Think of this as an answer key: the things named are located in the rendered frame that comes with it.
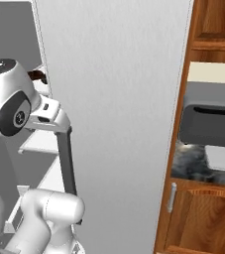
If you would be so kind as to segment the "brown wooden wall cupboard door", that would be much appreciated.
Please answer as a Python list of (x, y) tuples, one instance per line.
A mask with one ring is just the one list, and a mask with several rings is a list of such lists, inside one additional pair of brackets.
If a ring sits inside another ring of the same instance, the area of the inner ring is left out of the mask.
[(195, 0), (192, 25), (190, 59), (225, 64), (225, 0)]

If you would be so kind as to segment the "grey fridge freezer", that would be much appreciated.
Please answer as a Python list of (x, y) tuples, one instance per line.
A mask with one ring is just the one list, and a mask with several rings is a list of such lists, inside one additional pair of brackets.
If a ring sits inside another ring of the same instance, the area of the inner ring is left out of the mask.
[[(0, 59), (21, 60), (32, 66), (38, 62), (40, 51), (29, 3), (0, 4)], [(17, 200), (15, 171), (5, 146), (0, 138), (0, 240), (4, 231), (5, 218)], [(12, 239), (8, 254), (64, 254), (58, 229), (43, 220), (49, 205), (57, 199), (53, 190), (29, 190), (25, 199), (28, 206), (35, 206), (38, 214), (29, 212), (17, 236)]]

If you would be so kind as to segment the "white freezer shelf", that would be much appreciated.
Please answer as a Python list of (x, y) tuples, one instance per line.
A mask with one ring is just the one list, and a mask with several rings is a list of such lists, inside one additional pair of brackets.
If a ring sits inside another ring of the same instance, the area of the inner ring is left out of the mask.
[(19, 148), (19, 153), (41, 152), (58, 154), (56, 135), (51, 131), (36, 130)]
[(34, 80), (35, 89), (43, 96), (49, 96), (50, 95), (49, 86), (47, 84), (45, 84), (45, 81), (46, 81), (45, 68), (41, 64), (36, 67), (36, 70), (38, 70), (42, 73), (42, 78)]
[(38, 188), (52, 191), (64, 191), (59, 157), (56, 157), (44, 175), (43, 179), (39, 183)]

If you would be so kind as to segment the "white tupperware container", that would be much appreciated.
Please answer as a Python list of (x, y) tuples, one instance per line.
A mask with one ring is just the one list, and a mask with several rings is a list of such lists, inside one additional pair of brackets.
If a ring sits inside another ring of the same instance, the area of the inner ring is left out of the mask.
[(206, 146), (208, 168), (225, 172), (225, 147)]

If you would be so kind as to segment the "dark purple eggplant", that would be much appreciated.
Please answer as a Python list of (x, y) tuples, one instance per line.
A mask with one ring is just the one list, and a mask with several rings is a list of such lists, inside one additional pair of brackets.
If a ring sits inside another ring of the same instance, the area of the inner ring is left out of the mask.
[(42, 83), (47, 84), (47, 77), (41, 70), (31, 70), (28, 72), (31, 80), (40, 80)]

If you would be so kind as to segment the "white freezer door bin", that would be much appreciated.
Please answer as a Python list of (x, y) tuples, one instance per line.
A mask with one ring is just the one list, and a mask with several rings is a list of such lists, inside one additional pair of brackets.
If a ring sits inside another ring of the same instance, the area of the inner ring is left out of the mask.
[(23, 212), (21, 210), (21, 201), (22, 201), (23, 195), (29, 190), (29, 188), (30, 188), (29, 186), (17, 186), (19, 197), (8, 219), (5, 221), (5, 225), (4, 225), (5, 234), (14, 234), (19, 228), (23, 219)]

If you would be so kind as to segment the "grey toaster with dark slot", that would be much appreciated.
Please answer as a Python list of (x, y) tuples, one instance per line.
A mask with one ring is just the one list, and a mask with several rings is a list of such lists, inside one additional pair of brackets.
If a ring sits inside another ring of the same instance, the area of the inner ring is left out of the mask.
[(178, 139), (184, 144), (225, 147), (225, 83), (187, 83)]

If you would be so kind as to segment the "pale grey freezer door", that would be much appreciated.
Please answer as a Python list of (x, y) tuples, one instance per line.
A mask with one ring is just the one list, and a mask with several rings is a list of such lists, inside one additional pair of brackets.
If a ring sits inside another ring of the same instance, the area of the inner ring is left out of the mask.
[(36, 0), (72, 124), (86, 254), (153, 254), (193, 0)]

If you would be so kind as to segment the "brown wooden base cupboard door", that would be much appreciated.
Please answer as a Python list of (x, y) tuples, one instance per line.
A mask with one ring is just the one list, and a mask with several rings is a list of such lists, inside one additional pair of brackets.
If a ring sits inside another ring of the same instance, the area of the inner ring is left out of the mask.
[(225, 190), (181, 190), (175, 195), (168, 254), (225, 254)]

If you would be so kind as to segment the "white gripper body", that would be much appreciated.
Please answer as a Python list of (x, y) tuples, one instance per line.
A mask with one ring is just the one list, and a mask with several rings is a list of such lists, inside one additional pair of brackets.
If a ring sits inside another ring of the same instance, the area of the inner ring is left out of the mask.
[(66, 113), (60, 108), (51, 117), (48, 115), (35, 111), (29, 117), (26, 123), (28, 129), (52, 131), (55, 133), (64, 133), (70, 127), (70, 121)]

